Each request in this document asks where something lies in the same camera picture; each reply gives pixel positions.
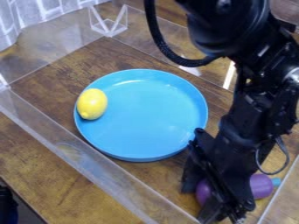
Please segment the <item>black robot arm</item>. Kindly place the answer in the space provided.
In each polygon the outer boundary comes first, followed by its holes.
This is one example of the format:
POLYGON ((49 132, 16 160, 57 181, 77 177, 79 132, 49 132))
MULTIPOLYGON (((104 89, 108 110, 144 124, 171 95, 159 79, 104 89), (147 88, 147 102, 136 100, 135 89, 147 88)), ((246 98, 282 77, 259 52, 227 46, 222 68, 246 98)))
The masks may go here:
POLYGON ((195 130, 181 189, 200 182, 211 196, 198 220, 240 223, 256 203, 252 174, 283 135, 299 122, 299 44, 279 24, 268 0, 176 0, 187 14, 191 41, 208 60, 230 58, 238 69, 234 100, 220 118, 219 132, 195 130))

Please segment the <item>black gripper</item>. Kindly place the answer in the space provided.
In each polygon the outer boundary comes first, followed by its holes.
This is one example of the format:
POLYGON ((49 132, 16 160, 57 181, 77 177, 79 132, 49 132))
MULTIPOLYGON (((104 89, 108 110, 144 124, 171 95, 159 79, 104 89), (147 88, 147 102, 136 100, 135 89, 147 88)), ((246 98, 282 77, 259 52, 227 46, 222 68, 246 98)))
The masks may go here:
POLYGON ((211 188, 198 221, 212 224, 228 218, 231 222, 243 222, 247 212, 256 208, 250 187, 254 171, 247 168, 248 154, 238 153, 222 134, 212 137, 200 128, 195 130, 187 149, 190 154, 183 167, 181 193, 194 193, 203 180, 211 188))

